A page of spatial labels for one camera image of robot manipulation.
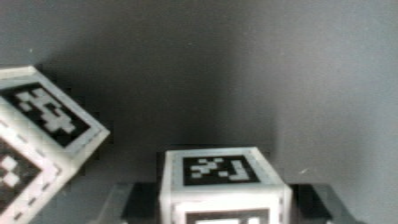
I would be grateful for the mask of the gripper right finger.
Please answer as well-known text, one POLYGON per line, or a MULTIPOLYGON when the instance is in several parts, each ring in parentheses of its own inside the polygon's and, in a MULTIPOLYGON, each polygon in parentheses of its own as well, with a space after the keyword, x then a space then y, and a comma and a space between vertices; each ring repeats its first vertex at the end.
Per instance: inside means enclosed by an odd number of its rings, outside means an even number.
POLYGON ((327 184, 311 185, 311 202, 307 209, 311 224, 357 224, 336 191, 327 184))

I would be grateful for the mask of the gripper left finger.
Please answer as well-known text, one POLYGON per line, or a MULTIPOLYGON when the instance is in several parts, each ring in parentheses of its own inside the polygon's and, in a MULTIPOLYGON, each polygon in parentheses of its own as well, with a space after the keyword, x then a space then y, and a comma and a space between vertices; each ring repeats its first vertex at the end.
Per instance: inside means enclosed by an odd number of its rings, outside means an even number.
POLYGON ((126 212, 133 187, 133 183, 114 185, 99 212, 99 224, 133 224, 137 222, 138 217, 126 212))

